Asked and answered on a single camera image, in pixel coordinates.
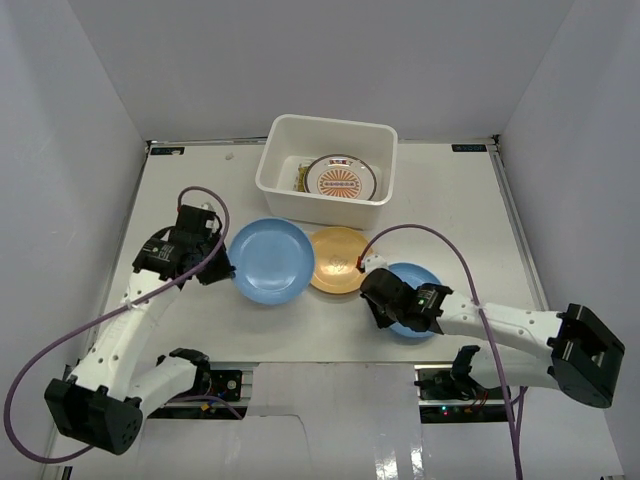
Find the blue plastic plate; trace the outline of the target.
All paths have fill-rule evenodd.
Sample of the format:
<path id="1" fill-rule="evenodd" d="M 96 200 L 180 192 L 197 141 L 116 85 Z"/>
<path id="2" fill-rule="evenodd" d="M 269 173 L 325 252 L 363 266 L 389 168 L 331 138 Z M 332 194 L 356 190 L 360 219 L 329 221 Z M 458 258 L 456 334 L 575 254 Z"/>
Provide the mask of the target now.
<path id="1" fill-rule="evenodd" d="M 309 237 L 292 222 L 261 218 L 244 226 L 228 249 L 233 282 L 251 301 L 275 306 L 298 297 L 310 284 L 315 254 Z"/>
<path id="2" fill-rule="evenodd" d="M 440 285 L 440 280 L 426 268 L 408 262 L 397 262 L 388 265 L 388 269 L 413 288 L 424 283 Z M 392 324 L 389 329 L 396 335 L 411 340 L 426 340 L 433 336 L 432 332 L 415 332 L 399 323 Z"/>

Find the yellow plastic plate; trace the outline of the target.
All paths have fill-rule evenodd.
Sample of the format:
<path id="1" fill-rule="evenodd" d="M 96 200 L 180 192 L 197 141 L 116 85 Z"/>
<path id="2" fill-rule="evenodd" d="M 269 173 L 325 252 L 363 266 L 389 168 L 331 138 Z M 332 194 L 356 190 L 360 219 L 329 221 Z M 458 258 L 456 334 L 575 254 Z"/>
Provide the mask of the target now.
<path id="1" fill-rule="evenodd" d="M 350 228 L 327 227 L 312 233 L 310 240 L 315 255 L 311 285 L 332 295 L 356 292 L 364 279 L 357 259 L 368 239 Z"/>

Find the round woven bamboo tray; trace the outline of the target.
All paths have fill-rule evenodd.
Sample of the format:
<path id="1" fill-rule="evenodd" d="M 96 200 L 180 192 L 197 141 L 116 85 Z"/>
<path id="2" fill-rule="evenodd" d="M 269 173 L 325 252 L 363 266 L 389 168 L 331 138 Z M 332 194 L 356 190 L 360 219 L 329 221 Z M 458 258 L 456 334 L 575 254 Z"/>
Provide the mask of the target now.
<path id="1" fill-rule="evenodd" d="M 296 175 L 294 178 L 293 189 L 297 192 L 306 192 L 305 176 L 310 166 L 309 162 L 302 162 L 298 164 Z"/>

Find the white plate orange sunburst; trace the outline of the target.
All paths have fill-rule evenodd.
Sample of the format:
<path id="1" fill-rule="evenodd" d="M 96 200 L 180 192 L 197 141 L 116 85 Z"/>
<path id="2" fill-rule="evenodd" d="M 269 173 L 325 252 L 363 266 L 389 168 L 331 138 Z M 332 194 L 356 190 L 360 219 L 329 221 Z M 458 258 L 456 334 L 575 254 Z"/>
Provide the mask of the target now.
<path id="1" fill-rule="evenodd" d="M 314 160 L 306 169 L 307 193 L 347 200 L 372 200 L 378 186 L 373 169 L 361 159 L 332 154 Z"/>

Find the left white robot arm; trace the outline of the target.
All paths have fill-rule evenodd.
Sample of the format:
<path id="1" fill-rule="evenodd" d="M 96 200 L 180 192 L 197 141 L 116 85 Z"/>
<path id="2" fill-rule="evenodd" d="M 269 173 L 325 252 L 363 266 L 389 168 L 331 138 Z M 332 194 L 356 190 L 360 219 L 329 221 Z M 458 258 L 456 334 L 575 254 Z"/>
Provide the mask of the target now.
<path id="1" fill-rule="evenodd" d="M 133 262 L 123 312 L 107 323 L 87 355 L 44 398 L 58 431 L 115 455 L 134 443 L 144 419 L 168 401 L 199 399 L 211 387 L 206 354 L 177 348 L 147 373 L 134 370 L 151 334 L 184 287 L 181 275 L 197 265 L 209 285 L 232 277 L 221 241 L 223 223 L 210 205 L 183 205 L 176 223 L 149 238 Z"/>

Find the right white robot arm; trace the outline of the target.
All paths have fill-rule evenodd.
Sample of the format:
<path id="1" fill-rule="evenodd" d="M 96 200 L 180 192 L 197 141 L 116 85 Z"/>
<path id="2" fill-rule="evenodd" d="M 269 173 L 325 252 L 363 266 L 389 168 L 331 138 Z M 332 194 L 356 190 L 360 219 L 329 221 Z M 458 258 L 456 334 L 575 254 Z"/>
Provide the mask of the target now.
<path id="1" fill-rule="evenodd" d="M 613 403 L 625 347 L 583 305 L 570 304 L 562 312 L 477 306 L 444 285 L 412 287 L 385 268 L 366 275 L 360 294 L 381 329 L 399 324 L 417 333 L 472 337 L 501 347 L 499 354 L 477 344 L 459 350 L 448 384 L 463 398 L 506 383 L 557 389 L 599 409 Z"/>

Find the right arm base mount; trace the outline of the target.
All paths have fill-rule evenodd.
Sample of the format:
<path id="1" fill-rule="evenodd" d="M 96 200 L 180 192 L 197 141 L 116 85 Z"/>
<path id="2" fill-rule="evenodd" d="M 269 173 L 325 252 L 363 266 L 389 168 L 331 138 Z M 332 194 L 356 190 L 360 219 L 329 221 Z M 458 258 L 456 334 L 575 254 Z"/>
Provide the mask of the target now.
<path id="1" fill-rule="evenodd" d="M 488 388 L 471 377 L 471 361 L 480 360 L 480 352 L 480 346 L 463 346 L 452 363 L 415 366 L 414 385 L 423 425 L 507 421 L 500 386 Z"/>

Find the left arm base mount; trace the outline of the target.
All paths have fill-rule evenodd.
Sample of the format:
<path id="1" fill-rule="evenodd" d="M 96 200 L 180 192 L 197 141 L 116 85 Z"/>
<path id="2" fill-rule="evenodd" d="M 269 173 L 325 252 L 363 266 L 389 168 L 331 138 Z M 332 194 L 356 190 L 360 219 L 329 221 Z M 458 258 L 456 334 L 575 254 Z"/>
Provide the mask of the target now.
<path id="1" fill-rule="evenodd" d="M 151 419 L 170 420 L 241 420 L 247 407 L 241 406 L 243 372 L 241 370 L 213 370 L 208 396 L 228 401 L 238 413 L 235 415 L 226 406 L 213 400 L 195 400 L 170 403 L 150 415 Z"/>

